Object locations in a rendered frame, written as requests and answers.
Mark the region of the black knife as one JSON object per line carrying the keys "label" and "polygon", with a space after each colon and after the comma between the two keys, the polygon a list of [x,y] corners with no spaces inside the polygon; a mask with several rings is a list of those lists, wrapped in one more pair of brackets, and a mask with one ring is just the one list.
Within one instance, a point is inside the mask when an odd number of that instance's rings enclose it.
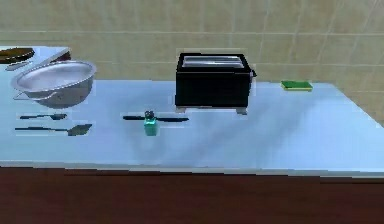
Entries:
{"label": "black knife", "polygon": [[143,116],[128,116],[122,117],[124,120],[143,120],[143,121],[161,121],[161,122],[185,122],[189,121],[189,118],[160,118],[160,117],[143,117]]}

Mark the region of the black toaster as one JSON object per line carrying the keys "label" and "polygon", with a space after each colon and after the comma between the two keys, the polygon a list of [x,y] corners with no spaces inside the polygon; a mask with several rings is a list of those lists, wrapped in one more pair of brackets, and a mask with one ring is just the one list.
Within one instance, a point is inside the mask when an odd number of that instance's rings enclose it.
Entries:
{"label": "black toaster", "polygon": [[246,115],[256,76],[243,54],[181,53],[176,67],[176,110],[235,109]]}

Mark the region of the green spray bottle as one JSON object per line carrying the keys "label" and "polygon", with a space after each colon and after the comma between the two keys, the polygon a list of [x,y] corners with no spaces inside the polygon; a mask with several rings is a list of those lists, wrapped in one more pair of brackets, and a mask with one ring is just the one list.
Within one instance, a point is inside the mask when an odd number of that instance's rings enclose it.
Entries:
{"label": "green spray bottle", "polygon": [[157,135],[157,120],[153,111],[144,113],[144,130],[147,136]]}

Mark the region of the brown counter cabinet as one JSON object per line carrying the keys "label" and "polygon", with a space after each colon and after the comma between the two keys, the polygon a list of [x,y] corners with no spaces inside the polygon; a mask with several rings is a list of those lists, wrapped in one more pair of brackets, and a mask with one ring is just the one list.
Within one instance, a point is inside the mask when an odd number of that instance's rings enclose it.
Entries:
{"label": "brown counter cabinet", "polygon": [[0,166],[0,224],[384,224],[384,180]]}

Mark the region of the green sponge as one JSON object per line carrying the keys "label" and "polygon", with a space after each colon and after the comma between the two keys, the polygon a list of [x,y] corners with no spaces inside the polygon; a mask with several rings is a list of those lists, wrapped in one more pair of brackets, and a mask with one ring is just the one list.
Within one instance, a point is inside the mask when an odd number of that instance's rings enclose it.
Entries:
{"label": "green sponge", "polygon": [[307,81],[283,80],[281,86],[287,91],[311,91],[313,86]]}

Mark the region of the black spatula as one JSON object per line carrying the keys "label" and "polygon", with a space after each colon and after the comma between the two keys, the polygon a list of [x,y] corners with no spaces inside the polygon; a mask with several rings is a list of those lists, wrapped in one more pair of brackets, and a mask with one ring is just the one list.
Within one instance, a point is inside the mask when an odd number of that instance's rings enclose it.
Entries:
{"label": "black spatula", "polygon": [[70,129],[59,129],[59,128],[47,128],[47,127],[18,127],[18,131],[55,131],[55,132],[66,132],[68,136],[82,136],[85,135],[92,127],[91,124],[80,124],[75,125]]}

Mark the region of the silver metal bowl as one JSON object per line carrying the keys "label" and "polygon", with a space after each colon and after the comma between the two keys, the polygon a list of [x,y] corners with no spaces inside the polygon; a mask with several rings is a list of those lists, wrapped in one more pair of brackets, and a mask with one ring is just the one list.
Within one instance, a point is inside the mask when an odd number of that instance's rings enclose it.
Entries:
{"label": "silver metal bowl", "polygon": [[57,61],[28,69],[11,80],[18,91],[14,100],[34,101],[52,109],[65,109],[82,103],[90,94],[96,66],[88,61]]}

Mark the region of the black spoon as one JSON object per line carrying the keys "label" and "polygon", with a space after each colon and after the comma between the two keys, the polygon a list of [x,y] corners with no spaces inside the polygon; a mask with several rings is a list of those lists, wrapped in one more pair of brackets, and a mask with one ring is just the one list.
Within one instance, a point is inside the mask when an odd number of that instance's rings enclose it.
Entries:
{"label": "black spoon", "polygon": [[49,117],[51,120],[62,120],[67,117],[67,114],[39,114],[39,115],[23,115],[19,119],[35,119]]}

